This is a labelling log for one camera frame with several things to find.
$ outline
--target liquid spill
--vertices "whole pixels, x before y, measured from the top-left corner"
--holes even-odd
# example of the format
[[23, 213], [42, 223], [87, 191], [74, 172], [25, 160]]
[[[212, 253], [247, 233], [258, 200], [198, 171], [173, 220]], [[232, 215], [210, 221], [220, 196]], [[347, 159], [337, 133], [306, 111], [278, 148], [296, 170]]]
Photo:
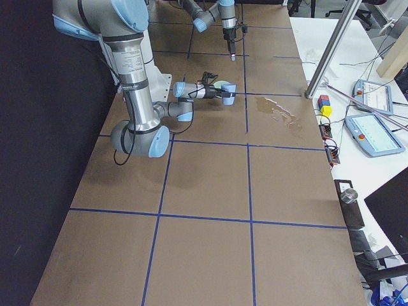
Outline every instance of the liquid spill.
[[280, 106], [275, 101], [268, 98], [256, 98], [256, 106], [259, 112], [272, 114], [272, 119], [277, 122], [282, 121], [293, 133], [299, 133], [303, 131], [303, 127], [300, 124], [300, 119], [291, 112]]

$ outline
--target office chair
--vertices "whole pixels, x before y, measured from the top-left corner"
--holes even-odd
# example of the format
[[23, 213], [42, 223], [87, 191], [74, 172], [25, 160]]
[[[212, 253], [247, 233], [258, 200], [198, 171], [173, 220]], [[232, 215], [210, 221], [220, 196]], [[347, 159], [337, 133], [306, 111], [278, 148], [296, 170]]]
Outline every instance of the office chair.
[[[373, 5], [381, 5], [381, 4], [384, 4], [385, 2], [387, 2], [387, 0], [363, 0], [363, 3], [368, 3], [368, 4], [373, 4]], [[342, 13], [342, 12], [343, 10], [329, 11], [326, 13], [326, 17], [329, 17], [331, 13]], [[361, 10], [361, 9], [358, 9], [356, 13], [356, 16], [358, 18], [360, 18], [362, 21], [368, 24], [368, 26], [365, 28], [366, 31], [369, 31], [372, 27], [372, 23], [370, 21], [371, 13], [372, 13], [371, 11]]]

